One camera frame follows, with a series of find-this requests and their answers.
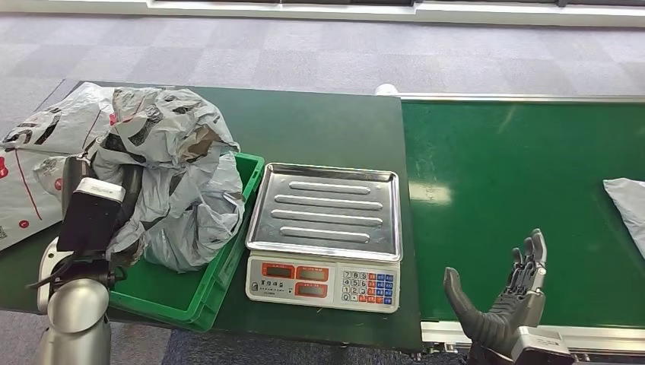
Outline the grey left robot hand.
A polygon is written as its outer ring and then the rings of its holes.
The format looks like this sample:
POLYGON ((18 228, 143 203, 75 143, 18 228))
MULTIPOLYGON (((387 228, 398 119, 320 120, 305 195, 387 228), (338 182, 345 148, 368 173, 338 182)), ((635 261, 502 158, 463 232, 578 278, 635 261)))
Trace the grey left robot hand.
POLYGON ((61 212, 64 217, 71 201, 71 195, 80 181, 85 177, 98 178, 97 169, 106 167, 111 173, 116 174, 114 177, 110 177, 109 181, 119 183, 126 192, 117 214, 115 223, 117 230, 123 227, 134 213, 142 187, 143 166, 130 163, 107 163, 103 159, 99 159, 99 152, 102 150, 128 155, 133 160, 140 158, 139 155, 128 153, 121 137, 112 132, 96 138, 80 154, 66 157, 62 171, 61 212))

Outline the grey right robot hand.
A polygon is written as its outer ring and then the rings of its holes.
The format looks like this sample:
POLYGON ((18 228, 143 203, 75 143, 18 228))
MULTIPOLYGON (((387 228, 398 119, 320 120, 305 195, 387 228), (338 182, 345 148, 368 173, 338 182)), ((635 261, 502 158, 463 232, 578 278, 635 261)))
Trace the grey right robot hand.
POLYGON ((459 272, 444 270, 443 288, 464 334, 475 344, 509 357, 521 326, 536 327, 545 306, 547 247, 539 228, 512 249, 513 266, 492 307, 482 312, 463 292, 459 272))

